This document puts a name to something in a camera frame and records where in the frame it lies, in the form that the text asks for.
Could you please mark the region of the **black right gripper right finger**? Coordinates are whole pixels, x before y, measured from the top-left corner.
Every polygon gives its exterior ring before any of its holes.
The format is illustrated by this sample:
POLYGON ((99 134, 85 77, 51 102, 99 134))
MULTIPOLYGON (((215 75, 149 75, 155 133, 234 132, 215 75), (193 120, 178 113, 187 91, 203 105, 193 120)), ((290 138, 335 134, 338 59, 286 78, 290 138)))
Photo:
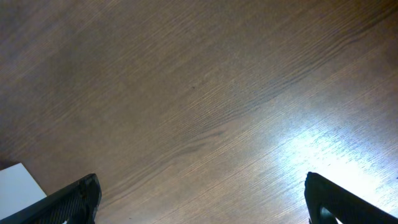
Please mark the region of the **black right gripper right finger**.
POLYGON ((311 224, 397 224, 396 217, 314 172, 307 174, 304 196, 311 224))

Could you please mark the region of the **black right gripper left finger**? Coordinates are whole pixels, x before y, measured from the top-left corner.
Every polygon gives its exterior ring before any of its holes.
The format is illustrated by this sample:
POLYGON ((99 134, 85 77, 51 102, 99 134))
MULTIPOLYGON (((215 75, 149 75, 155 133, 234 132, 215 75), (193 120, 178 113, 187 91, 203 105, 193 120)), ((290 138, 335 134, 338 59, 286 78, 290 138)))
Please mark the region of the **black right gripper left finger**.
POLYGON ((95 224, 101 201, 96 174, 88 174, 29 207, 1 220, 2 224, 95 224))

